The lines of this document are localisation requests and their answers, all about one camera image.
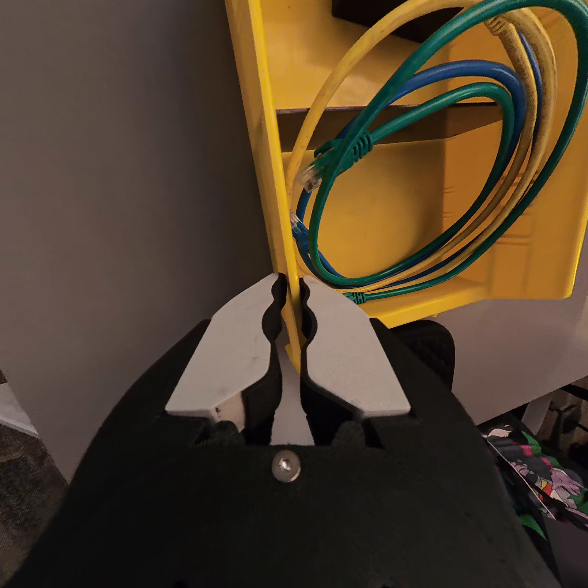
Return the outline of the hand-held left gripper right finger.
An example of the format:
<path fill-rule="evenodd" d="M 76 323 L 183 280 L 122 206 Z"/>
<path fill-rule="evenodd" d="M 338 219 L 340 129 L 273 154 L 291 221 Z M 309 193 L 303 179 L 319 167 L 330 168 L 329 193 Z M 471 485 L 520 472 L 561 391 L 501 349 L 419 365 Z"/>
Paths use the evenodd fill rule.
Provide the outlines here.
<path fill-rule="evenodd" d="M 345 422 L 406 416 L 409 400 L 369 316 L 313 276 L 300 280 L 300 401 L 315 442 Z"/>

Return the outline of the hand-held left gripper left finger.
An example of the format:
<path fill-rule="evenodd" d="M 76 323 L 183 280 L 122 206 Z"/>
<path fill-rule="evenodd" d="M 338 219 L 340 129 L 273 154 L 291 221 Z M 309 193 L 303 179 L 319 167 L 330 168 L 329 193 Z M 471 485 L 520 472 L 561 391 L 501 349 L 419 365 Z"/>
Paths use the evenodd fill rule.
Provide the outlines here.
<path fill-rule="evenodd" d="M 276 339 L 286 276 L 272 273 L 224 304 L 206 327 L 165 411 L 232 422 L 247 442 L 271 440 L 282 399 Z"/>

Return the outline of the yellow plastic bin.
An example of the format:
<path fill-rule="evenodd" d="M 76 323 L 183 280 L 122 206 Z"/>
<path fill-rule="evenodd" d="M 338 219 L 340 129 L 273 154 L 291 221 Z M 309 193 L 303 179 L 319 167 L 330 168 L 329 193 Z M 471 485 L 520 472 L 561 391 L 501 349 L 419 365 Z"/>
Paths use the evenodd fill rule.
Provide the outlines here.
<path fill-rule="evenodd" d="M 314 274 L 387 327 L 572 294 L 586 1 L 225 1 L 287 350 Z"/>

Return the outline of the white flat object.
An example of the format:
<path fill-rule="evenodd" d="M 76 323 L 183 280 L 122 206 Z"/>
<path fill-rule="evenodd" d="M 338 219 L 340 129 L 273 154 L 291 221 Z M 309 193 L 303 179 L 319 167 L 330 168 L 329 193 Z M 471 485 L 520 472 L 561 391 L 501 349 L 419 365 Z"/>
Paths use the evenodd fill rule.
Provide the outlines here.
<path fill-rule="evenodd" d="M 17 401 L 8 383 L 1 384 L 1 425 L 39 438 L 37 430 Z"/>

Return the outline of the colourful printed cloth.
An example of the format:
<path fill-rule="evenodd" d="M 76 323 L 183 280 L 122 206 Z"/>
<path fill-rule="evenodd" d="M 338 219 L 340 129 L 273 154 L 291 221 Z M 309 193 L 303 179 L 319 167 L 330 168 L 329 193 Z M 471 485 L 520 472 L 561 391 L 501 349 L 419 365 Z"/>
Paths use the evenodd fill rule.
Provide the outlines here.
<path fill-rule="evenodd" d="M 520 425 L 481 426 L 518 519 L 532 539 L 548 540 L 547 519 L 587 532 L 587 471 L 556 456 Z"/>

